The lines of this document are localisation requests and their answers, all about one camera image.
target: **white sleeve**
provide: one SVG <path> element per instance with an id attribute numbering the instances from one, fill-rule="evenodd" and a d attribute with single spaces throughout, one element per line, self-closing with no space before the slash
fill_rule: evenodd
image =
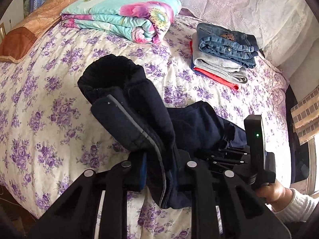
<path id="1" fill-rule="evenodd" d="M 291 190 L 293 191 L 293 198 L 289 205 L 282 211 L 273 211 L 273 213 L 284 223 L 307 221 L 319 199 L 313 199 L 308 195 L 303 195 L 296 189 Z"/>

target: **red garment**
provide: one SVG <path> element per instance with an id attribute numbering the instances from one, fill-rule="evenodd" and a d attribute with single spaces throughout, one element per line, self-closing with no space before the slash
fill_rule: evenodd
<path id="1" fill-rule="evenodd" d="M 190 43 L 189 43 L 189 45 L 190 45 L 190 51 L 193 53 L 192 44 L 193 44 L 193 41 L 191 40 Z M 228 87 L 231 88 L 231 89 L 234 89 L 234 90 L 236 90 L 236 91 L 239 90 L 239 86 L 238 86 L 238 85 L 233 84 L 233 83 L 230 83 L 230 82 L 224 80 L 223 78 L 221 78 L 221 77 L 219 77 L 219 76 L 216 76 L 215 74 L 212 74 L 212 73 L 210 73 L 210 72 L 208 72 L 208 71 L 206 71 L 206 70 L 204 70 L 204 69 L 201 69 L 201 68 L 198 68 L 198 67 L 194 66 L 193 70 L 194 70 L 194 71 L 197 71 L 197 72 L 200 72 L 200 73 L 202 73 L 203 75 L 205 75 L 205 76 L 207 76 L 207 77 L 213 79 L 213 80 L 216 81 L 216 82 L 219 82 L 219 83 L 221 83 L 221 84 L 223 84 L 223 85 L 226 85 L 226 86 L 228 86 Z"/>

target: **brown pillow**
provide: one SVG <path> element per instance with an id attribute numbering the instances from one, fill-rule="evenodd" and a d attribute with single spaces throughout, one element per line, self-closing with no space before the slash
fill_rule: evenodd
<path id="1" fill-rule="evenodd" d="M 77 0 L 46 0 L 4 37 L 0 44 L 0 62 L 21 62 L 36 42 L 61 21 L 61 11 L 75 1 Z"/>

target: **human hand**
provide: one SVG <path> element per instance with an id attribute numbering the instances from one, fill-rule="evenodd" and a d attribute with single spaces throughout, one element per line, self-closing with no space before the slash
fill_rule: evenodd
<path id="1" fill-rule="evenodd" d="M 255 192 L 258 197 L 265 198 L 276 212 L 287 207 L 293 198 L 293 191 L 285 188 L 277 179 L 275 183 L 262 186 Z"/>

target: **floral bed sheet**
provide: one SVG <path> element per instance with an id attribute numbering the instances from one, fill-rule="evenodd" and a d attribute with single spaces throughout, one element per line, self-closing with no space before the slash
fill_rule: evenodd
<path id="1" fill-rule="evenodd" d="M 168 107 L 207 101 L 240 127 L 248 114 L 262 114 L 277 178 L 290 185 L 285 78 L 262 56 L 239 91 L 195 74 L 189 41 L 198 23 L 177 16 L 157 45 L 58 24 L 23 62 L 0 63 L 0 182 L 24 208 L 40 217 L 86 169 L 105 171 L 127 158 L 77 87 L 85 68 L 110 53 L 142 65 Z M 147 189 L 129 192 L 127 208 L 130 239 L 181 239 L 190 232 L 190 208 L 161 210 Z"/>

